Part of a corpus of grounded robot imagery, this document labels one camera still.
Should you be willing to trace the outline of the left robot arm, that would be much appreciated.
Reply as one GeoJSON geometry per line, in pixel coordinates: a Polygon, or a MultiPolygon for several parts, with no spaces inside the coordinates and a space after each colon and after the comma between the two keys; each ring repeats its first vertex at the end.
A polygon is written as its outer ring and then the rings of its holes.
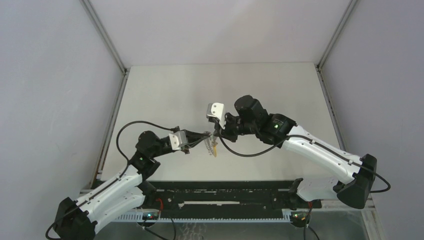
{"type": "Polygon", "coordinates": [[[61,240],[92,240],[125,212],[140,206],[153,207],[157,196],[147,179],[161,165],[155,158],[178,151],[188,154],[190,148],[210,135],[179,130],[160,138],[150,130],[142,132],[126,166],[89,193],[75,200],[62,200],[47,232],[54,230],[61,240]]]}

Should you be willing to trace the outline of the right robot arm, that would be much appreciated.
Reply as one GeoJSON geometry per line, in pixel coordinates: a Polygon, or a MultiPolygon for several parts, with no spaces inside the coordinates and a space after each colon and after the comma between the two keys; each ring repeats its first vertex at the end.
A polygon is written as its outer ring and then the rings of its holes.
{"type": "Polygon", "coordinates": [[[377,159],[371,154],[358,156],[336,148],[313,136],[293,119],[279,113],[268,113],[251,95],[236,100],[237,115],[225,110],[222,103],[212,103],[207,114],[215,124],[214,135],[220,140],[236,142],[239,136],[254,135],[270,147],[297,153],[327,170],[331,178],[307,180],[298,178],[289,194],[289,203],[302,208],[308,202],[338,199],[343,204],[363,209],[376,178],[377,159]]]}

